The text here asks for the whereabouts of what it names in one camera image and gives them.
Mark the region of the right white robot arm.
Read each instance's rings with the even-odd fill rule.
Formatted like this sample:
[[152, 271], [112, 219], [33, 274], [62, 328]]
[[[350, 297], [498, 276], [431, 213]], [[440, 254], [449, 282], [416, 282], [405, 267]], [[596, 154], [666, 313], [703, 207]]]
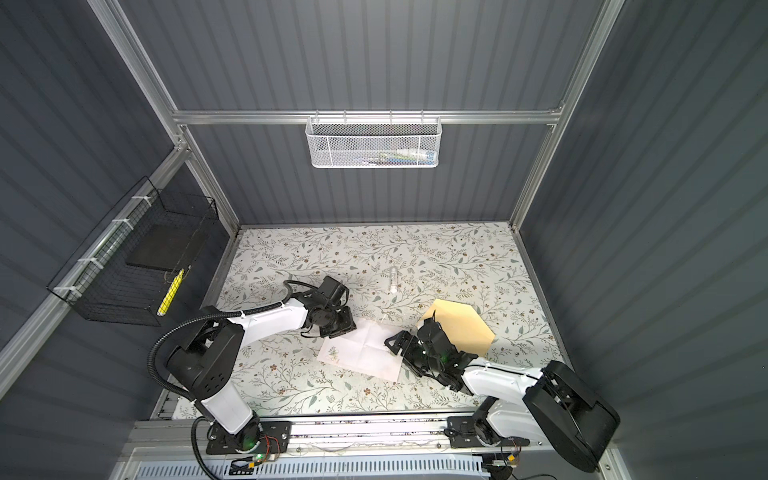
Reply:
[[494, 363], [458, 349], [435, 318], [384, 344], [416, 376], [481, 398], [472, 414], [447, 419], [444, 434], [454, 448], [519, 451], [543, 441], [571, 466], [592, 473], [620, 425], [617, 411], [561, 361], [542, 368]]

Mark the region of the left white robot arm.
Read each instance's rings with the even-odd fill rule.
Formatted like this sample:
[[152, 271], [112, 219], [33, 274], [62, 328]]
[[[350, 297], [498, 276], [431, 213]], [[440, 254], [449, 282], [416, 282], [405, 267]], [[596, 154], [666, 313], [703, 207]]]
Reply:
[[299, 281], [284, 283], [286, 296], [262, 307], [216, 311], [178, 326], [199, 325], [189, 340], [174, 348], [165, 368], [177, 381], [166, 388], [189, 400], [209, 421], [236, 436], [256, 428], [257, 414], [238, 393], [231, 377], [242, 348], [287, 331], [304, 333], [316, 327], [321, 338], [335, 338], [356, 329], [348, 306], [349, 289], [327, 277], [319, 287]]

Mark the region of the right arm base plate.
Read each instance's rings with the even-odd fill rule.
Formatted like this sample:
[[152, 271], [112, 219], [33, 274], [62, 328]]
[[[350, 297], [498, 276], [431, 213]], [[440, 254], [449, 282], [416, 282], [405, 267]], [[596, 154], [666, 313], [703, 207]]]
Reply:
[[450, 416], [443, 434], [449, 439], [454, 449], [480, 447], [521, 448], [530, 445], [530, 440], [522, 437], [502, 438], [495, 433], [485, 420], [475, 420], [472, 416]]

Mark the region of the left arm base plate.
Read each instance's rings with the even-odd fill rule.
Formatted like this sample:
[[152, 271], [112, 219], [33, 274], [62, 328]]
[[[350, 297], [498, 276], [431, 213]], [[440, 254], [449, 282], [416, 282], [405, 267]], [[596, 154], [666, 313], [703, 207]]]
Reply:
[[293, 424], [289, 421], [251, 421], [231, 434], [214, 423], [206, 434], [208, 455], [277, 455], [287, 451]]

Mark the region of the white paper letter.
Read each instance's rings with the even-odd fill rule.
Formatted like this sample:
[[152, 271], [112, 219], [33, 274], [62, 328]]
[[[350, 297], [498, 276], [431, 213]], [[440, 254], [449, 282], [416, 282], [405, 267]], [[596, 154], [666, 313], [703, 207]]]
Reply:
[[391, 352], [385, 341], [401, 328], [366, 318], [356, 320], [356, 329], [325, 339], [317, 360], [326, 365], [396, 383], [403, 359]]

